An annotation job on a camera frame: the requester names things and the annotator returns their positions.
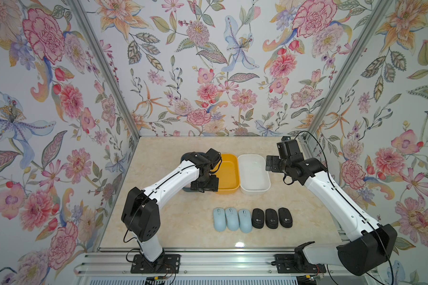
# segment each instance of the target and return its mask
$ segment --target black cable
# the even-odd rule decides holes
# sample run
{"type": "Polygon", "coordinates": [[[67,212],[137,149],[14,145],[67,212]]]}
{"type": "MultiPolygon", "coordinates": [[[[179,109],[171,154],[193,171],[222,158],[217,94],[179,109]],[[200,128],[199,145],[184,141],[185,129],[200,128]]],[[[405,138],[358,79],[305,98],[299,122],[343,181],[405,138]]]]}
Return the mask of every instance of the black cable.
{"type": "MultiPolygon", "coordinates": [[[[320,150],[322,151],[322,154],[324,155],[324,158],[325,158],[325,163],[326,163],[326,168],[327,168],[327,175],[328,175],[328,180],[330,180],[330,183],[331,183],[331,185],[333,186],[333,188],[337,191],[337,193],[339,194],[339,195],[341,195],[341,197],[343,197],[344,198],[344,200],[364,219],[364,220],[367,220],[358,210],[357,210],[357,208],[355,208],[347,199],[346,199],[346,197],[344,197],[339,191],[338,191],[338,189],[336,188],[336,186],[333,184],[333,182],[331,181],[331,175],[330,175],[330,172],[328,171],[328,160],[327,160],[327,158],[326,158],[326,156],[325,156],[325,151],[323,150],[323,148],[322,148],[322,146],[320,145],[320,143],[319,143],[319,141],[317,140],[317,138],[316,137],[314,137],[314,135],[313,134],[311,134],[310,132],[308,132],[308,131],[306,131],[306,130],[302,130],[302,131],[300,131],[297,135],[296,135],[296,137],[295,138],[297,138],[301,133],[304,133],[304,132],[306,132],[306,133],[308,133],[310,136],[312,136],[312,138],[315,140],[315,142],[317,143],[317,145],[319,145],[319,147],[320,147],[320,150]]],[[[388,264],[390,265],[390,271],[391,271],[391,273],[392,273],[392,285],[394,284],[394,281],[395,281],[395,277],[394,277],[394,275],[393,275],[393,267],[392,267],[392,262],[390,261],[390,257],[388,256],[388,253],[387,253],[387,249],[385,248],[385,246],[384,246],[384,244],[383,244],[383,242],[382,242],[382,239],[381,239],[381,237],[379,236],[379,233],[376,231],[376,229],[367,221],[367,223],[368,223],[368,225],[371,227],[371,229],[376,233],[376,235],[377,235],[377,237],[379,238],[379,241],[381,242],[381,245],[382,245],[382,248],[383,248],[383,250],[384,250],[384,254],[385,254],[385,256],[387,257],[387,260],[388,260],[388,264]]]]}

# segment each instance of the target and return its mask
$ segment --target green leaf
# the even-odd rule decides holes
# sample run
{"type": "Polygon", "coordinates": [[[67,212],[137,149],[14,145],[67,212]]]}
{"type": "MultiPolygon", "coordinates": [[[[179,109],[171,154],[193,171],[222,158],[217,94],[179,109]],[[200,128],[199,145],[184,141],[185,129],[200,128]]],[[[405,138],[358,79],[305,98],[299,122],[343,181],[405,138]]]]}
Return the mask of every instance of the green leaf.
{"type": "Polygon", "coordinates": [[[219,4],[219,3],[214,3],[214,4],[211,5],[211,8],[214,11],[220,11],[222,9],[225,9],[225,6],[223,6],[222,4],[219,4]]]}
{"type": "Polygon", "coordinates": [[[414,90],[408,91],[408,93],[412,95],[422,96],[423,98],[428,99],[428,85],[417,87],[414,90]]]}
{"type": "Polygon", "coordinates": [[[347,0],[346,2],[338,4],[338,9],[340,9],[340,10],[350,10],[350,9],[353,9],[353,8],[359,6],[359,5],[360,4],[358,3],[357,0],[347,0]]]}
{"type": "Polygon", "coordinates": [[[346,17],[359,15],[359,14],[363,13],[364,10],[366,10],[366,9],[362,8],[362,7],[357,7],[355,9],[352,9],[352,11],[350,11],[350,13],[346,17]]]}
{"type": "Polygon", "coordinates": [[[206,25],[209,25],[209,26],[213,26],[213,27],[215,27],[215,26],[214,26],[214,22],[213,22],[213,20],[212,20],[212,18],[211,18],[211,16],[210,16],[210,15],[208,15],[208,14],[203,14],[203,16],[201,16],[201,18],[203,19],[203,21],[204,21],[204,23],[205,23],[206,25]]]}
{"type": "Polygon", "coordinates": [[[357,24],[355,25],[355,27],[354,27],[354,30],[356,29],[356,28],[358,28],[359,26],[363,26],[363,25],[365,25],[366,24],[366,22],[369,20],[369,15],[366,15],[366,16],[364,16],[363,18],[361,18],[358,22],[357,22],[357,24]]]}
{"type": "Polygon", "coordinates": [[[422,47],[418,52],[417,62],[423,66],[428,65],[428,40],[423,40],[422,47]]]}
{"type": "Polygon", "coordinates": [[[408,79],[420,79],[425,77],[428,74],[428,69],[421,69],[414,72],[412,75],[408,76],[408,79]]]}
{"type": "Polygon", "coordinates": [[[189,38],[183,39],[179,45],[177,46],[176,52],[180,52],[182,50],[185,50],[186,48],[193,48],[195,46],[195,43],[192,42],[189,38]]]}
{"type": "Polygon", "coordinates": [[[165,19],[158,16],[152,16],[151,19],[154,21],[154,24],[157,29],[159,29],[159,31],[163,33],[167,33],[170,31],[170,26],[168,26],[168,23],[165,21],[165,19]]]}

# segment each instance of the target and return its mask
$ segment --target plastic container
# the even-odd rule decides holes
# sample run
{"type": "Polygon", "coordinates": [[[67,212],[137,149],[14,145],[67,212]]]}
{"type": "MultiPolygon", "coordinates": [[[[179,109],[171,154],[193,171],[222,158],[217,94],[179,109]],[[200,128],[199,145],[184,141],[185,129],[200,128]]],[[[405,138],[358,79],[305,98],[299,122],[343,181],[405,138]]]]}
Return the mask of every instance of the plastic container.
{"type": "Polygon", "coordinates": [[[265,170],[266,161],[260,155],[238,157],[241,191],[247,195],[260,195],[268,191],[271,181],[265,170]]]}

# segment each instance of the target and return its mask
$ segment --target orange lily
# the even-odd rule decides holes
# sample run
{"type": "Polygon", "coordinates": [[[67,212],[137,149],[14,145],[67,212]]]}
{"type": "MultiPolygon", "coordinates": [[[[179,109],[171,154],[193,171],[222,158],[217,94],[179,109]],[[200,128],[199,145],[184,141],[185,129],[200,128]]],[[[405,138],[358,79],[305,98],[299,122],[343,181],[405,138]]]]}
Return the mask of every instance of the orange lily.
{"type": "Polygon", "coordinates": [[[147,90],[147,100],[138,103],[138,105],[136,106],[136,109],[135,109],[134,112],[136,112],[138,110],[138,107],[140,105],[144,105],[144,106],[147,106],[147,111],[149,111],[149,108],[151,109],[151,112],[149,113],[149,116],[148,116],[148,117],[150,117],[151,114],[152,114],[152,110],[153,110],[152,104],[159,105],[159,106],[162,106],[162,107],[168,107],[168,106],[165,106],[165,105],[162,105],[160,103],[155,102],[156,100],[159,100],[162,97],[151,99],[151,94],[149,93],[149,88],[147,87],[146,82],[144,82],[144,84],[146,85],[146,90],[147,90]]]}
{"type": "Polygon", "coordinates": [[[347,111],[350,109],[350,107],[352,106],[352,103],[353,103],[354,101],[352,100],[352,102],[350,103],[350,105],[347,107],[347,109],[345,109],[345,111],[343,111],[342,112],[342,114],[341,115],[339,115],[338,113],[335,113],[335,112],[331,112],[331,113],[329,113],[328,115],[326,115],[326,116],[330,116],[330,115],[332,115],[331,116],[331,118],[332,119],[334,119],[335,121],[334,122],[332,122],[332,123],[329,123],[329,124],[333,124],[330,128],[334,128],[334,127],[336,127],[336,125],[338,124],[338,123],[340,123],[340,125],[341,125],[341,131],[342,131],[342,135],[345,137],[345,134],[344,134],[344,128],[343,128],[343,126],[342,126],[342,122],[344,121],[344,122],[346,122],[346,123],[348,123],[349,124],[349,122],[343,117],[346,113],[347,113],[347,111]]]}

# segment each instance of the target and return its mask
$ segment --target blue lily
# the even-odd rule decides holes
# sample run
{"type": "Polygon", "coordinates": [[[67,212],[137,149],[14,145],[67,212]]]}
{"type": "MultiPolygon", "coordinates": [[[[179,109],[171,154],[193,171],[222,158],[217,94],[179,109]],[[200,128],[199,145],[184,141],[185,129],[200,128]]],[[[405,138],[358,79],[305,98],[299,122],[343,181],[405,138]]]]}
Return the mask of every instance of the blue lily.
{"type": "Polygon", "coordinates": [[[224,37],[228,43],[227,51],[232,53],[232,62],[222,68],[223,72],[233,71],[234,65],[236,62],[242,62],[245,68],[254,69],[259,66],[255,64],[255,61],[245,55],[245,52],[249,50],[252,43],[254,42],[254,38],[252,37],[252,33],[249,35],[243,35],[238,40],[236,40],[236,34],[238,33],[238,24],[234,20],[232,16],[225,17],[225,32],[224,37]]]}
{"type": "Polygon", "coordinates": [[[23,147],[23,158],[20,161],[20,168],[26,168],[35,157],[35,152],[30,147],[28,140],[32,134],[43,136],[52,132],[55,121],[46,122],[39,120],[33,123],[24,123],[25,116],[23,114],[23,107],[19,101],[3,94],[3,100],[0,101],[0,141],[4,139],[15,139],[23,147]]]}
{"type": "Polygon", "coordinates": [[[263,124],[264,124],[263,121],[255,120],[255,126],[256,126],[257,130],[259,130],[262,133],[262,135],[264,135],[264,136],[268,136],[269,134],[272,136],[282,135],[282,133],[279,133],[279,132],[272,130],[274,123],[271,122],[266,126],[263,126],[263,124]]]}

